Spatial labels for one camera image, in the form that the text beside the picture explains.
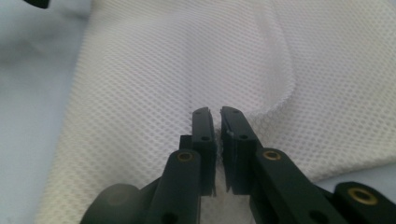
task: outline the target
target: screw hole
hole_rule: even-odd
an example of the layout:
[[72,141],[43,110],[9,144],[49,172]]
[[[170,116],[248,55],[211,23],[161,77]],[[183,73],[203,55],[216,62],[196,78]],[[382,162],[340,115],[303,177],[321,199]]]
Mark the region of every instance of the screw hole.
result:
[[161,218],[161,222],[163,224],[176,224],[177,221],[178,221],[178,217],[173,213],[165,213]]
[[279,161],[281,158],[279,153],[275,151],[265,151],[264,153],[262,153],[262,155],[264,156],[265,159],[270,161]]
[[309,212],[309,216],[312,220],[314,220],[318,224],[328,224],[329,219],[323,213],[319,211],[311,211]]
[[190,152],[182,152],[177,154],[177,159],[179,161],[190,161],[192,160],[192,154]]
[[347,191],[350,197],[355,201],[367,205],[376,205],[378,199],[370,191],[361,188],[352,188]]

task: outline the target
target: white surface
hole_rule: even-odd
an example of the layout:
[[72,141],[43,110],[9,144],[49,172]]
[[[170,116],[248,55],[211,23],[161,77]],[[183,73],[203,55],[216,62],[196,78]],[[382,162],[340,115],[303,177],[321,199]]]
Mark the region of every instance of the white surface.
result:
[[90,1],[0,2],[0,223],[33,223]]
[[[247,113],[312,179],[396,160],[394,6],[387,1],[93,1],[37,223],[77,223],[100,190],[158,177],[191,111]],[[246,198],[202,223],[247,223]]]

